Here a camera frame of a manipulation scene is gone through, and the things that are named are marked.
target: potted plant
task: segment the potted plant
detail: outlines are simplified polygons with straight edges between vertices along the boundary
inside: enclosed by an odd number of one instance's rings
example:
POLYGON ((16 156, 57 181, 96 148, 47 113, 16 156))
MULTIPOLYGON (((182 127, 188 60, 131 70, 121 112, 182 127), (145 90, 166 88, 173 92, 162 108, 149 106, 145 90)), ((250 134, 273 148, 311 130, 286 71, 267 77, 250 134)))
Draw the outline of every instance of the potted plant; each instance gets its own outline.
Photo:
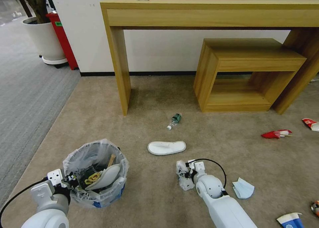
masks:
POLYGON ((46 17, 47 0, 25 0, 33 9, 35 17, 25 19, 22 23, 34 42, 42 60, 46 64, 67 62, 53 26, 46 17))

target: wooden stool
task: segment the wooden stool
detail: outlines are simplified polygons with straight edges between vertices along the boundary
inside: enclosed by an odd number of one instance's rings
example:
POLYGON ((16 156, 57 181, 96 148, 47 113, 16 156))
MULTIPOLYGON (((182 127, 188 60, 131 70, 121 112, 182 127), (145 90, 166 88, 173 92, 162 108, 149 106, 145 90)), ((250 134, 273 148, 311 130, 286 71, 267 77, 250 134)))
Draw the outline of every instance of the wooden stool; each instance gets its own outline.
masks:
POLYGON ((203 112, 267 111, 306 58, 274 39, 204 39, 194 90, 203 112), (253 72, 215 79, 218 72, 253 72))

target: red and white wrapper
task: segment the red and white wrapper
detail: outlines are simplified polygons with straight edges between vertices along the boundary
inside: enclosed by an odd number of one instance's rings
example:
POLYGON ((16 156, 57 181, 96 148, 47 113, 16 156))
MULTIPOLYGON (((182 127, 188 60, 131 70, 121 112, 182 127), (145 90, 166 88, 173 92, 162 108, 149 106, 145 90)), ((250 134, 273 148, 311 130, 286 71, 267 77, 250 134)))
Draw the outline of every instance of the red and white wrapper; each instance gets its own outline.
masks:
POLYGON ((276 130, 276 131, 271 131, 268 133, 264 133, 262 134, 262 137, 264 138, 280 138, 280 137, 284 137, 284 136, 291 136, 292 132, 290 130, 287 129, 281 129, 281 130, 276 130))
POLYGON ((319 132, 319 122, 310 118, 303 118, 302 121, 312 130, 319 132))

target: wooden console table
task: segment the wooden console table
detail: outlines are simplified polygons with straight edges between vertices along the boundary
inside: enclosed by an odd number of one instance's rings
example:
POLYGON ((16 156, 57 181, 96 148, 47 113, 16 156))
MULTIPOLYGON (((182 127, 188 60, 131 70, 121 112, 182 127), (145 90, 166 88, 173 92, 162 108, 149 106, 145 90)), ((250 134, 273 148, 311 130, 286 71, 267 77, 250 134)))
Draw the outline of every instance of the wooden console table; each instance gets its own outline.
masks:
POLYGON ((280 114, 319 71, 319 0, 104 0, 100 4, 124 115, 131 83, 123 30, 291 30, 284 45, 307 60, 274 103, 280 114))

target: trash can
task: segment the trash can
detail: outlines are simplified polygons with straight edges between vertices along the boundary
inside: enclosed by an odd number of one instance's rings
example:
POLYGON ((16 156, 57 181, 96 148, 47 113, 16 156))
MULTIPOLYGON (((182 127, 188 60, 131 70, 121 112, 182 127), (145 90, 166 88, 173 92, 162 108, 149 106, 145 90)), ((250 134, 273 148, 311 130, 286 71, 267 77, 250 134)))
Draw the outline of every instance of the trash can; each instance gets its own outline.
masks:
POLYGON ((67 36, 64 32, 64 29, 63 29, 63 26, 62 26, 62 23, 60 21, 58 14, 51 12, 51 13, 47 14, 47 17, 50 19, 50 21, 53 25, 53 28, 54 28, 55 33, 60 41, 60 44, 61 44, 61 47, 62 47, 63 52, 65 54, 65 57, 66 57, 67 61, 69 62, 69 66, 70 66, 71 70, 78 69, 79 66, 77 65, 73 51, 71 49, 70 43, 67 39, 67 36))
POLYGON ((64 175, 75 175, 79 185, 71 191, 71 197, 84 207, 106 207, 118 200, 124 190, 129 162, 120 149, 107 139, 84 144, 70 153, 63 161, 64 175), (91 169, 107 168, 111 155, 114 154, 114 165, 120 170, 112 184, 97 190, 86 190, 84 179, 91 169))

